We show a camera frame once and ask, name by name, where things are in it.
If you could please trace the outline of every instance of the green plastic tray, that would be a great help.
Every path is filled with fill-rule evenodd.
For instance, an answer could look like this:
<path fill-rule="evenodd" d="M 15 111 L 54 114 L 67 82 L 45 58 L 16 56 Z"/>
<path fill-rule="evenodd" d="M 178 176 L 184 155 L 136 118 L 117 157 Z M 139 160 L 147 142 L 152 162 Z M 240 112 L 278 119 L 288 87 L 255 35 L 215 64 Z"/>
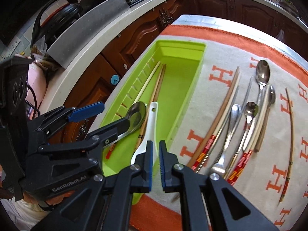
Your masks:
<path fill-rule="evenodd" d="M 162 64 L 166 63 L 166 71 L 157 99 L 156 142 L 158 145 L 160 140 L 165 140 L 169 149 L 194 92 L 205 49 L 205 44 L 190 41 L 156 41 L 130 74 L 106 113 L 101 126 L 126 115 L 147 77 L 160 61 L 160 66 L 140 97 L 140 101 L 148 105 Z M 116 174 L 130 165 L 138 135 L 139 130 L 120 140 L 109 160 L 105 159 L 108 148 L 105 149 L 103 153 L 105 176 Z M 159 169 L 158 164 L 157 160 L 153 167 L 153 176 Z M 141 194 L 134 194 L 133 204 L 136 204 L 140 197 Z"/>

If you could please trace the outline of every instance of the blue knob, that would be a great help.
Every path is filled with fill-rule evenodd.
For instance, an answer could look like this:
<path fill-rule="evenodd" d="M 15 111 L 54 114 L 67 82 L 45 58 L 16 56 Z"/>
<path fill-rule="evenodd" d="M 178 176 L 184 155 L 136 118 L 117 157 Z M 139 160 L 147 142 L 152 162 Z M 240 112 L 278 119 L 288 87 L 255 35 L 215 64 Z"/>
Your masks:
<path fill-rule="evenodd" d="M 118 75 L 113 75 L 111 77 L 110 82 L 111 82 L 112 85 L 117 85 L 119 83 L 119 81 L 120 81 L 120 77 Z"/>

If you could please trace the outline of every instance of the person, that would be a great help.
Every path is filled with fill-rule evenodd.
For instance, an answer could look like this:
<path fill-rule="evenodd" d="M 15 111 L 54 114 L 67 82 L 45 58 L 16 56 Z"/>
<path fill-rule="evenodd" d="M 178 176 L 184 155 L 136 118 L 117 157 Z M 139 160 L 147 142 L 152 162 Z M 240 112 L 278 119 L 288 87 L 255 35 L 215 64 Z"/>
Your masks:
<path fill-rule="evenodd" d="M 0 165 L 0 188 L 2 188 L 1 175 L 2 167 Z M 59 195 L 47 200 L 46 203 L 49 205 L 59 204 L 63 201 L 64 197 L 69 197 L 72 193 L 73 191 Z M 0 201 L 16 227 L 22 231 L 29 231 L 49 212 L 42 210 L 38 201 L 26 192 L 23 193 L 23 196 L 23 200 L 19 201 L 15 201 L 15 197 L 12 197 L 12 199 L 2 198 Z"/>

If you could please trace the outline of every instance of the cabinet door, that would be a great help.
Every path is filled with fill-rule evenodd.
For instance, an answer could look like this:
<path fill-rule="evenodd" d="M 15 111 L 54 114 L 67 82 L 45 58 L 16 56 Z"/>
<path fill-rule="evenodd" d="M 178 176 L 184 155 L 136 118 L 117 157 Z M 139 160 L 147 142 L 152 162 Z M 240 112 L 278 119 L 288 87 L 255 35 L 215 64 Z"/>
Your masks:
<path fill-rule="evenodd" d="M 306 33 L 305 37 L 303 38 L 303 47 L 301 48 L 300 55 L 306 61 L 308 61 L 308 35 L 307 35 L 307 33 Z"/>
<path fill-rule="evenodd" d="M 167 0 L 160 4 L 160 18 L 164 17 L 164 13 L 167 12 L 167 16 L 171 18 L 169 25 L 172 24 L 181 15 L 189 14 L 188 0 Z"/>
<path fill-rule="evenodd" d="M 190 14 L 234 20 L 234 0 L 189 0 Z"/>
<path fill-rule="evenodd" d="M 295 22 L 286 18 L 284 15 L 281 16 L 281 29 L 284 31 L 285 44 L 300 54 L 304 45 L 304 36 L 307 33 Z"/>
<path fill-rule="evenodd" d="M 95 102 L 106 102 L 115 86 L 111 77 L 117 74 L 102 55 L 98 55 L 85 70 L 73 87 L 64 105 L 66 107 L 84 107 Z M 50 139 L 50 143 L 70 143 L 83 140 L 92 125 L 95 116 L 84 121 L 67 124 Z"/>
<path fill-rule="evenodd" d="M 278 34 L 279 13 L 252 0 L 235 0 L 235 21 L 272 36 Z"/>
<path fill-rule="evenodd" d="M 124 29 L 101 53 L 122 77 L 162 30 L 156 7 Z"/>

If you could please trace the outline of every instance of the electrical outlet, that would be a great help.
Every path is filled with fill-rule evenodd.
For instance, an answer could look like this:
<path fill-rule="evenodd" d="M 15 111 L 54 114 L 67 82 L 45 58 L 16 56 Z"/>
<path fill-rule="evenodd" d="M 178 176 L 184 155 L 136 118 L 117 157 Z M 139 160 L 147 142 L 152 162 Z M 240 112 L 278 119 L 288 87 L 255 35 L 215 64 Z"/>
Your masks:
<path fill-rule="evenodd" d="M 20 43 L 20 39 L 17 36 L 14 36 L 8 48 L 13 52 L 19 43 Z"/>
<path fill-rule="evenodd" d="M 2 54 L 0 55 L 0 61 L 4 61 L 7 58 L 9 58 L 11 56 L 13 52 L 9 49 L 9 48 L 5 48 L 2 52 Z"/>

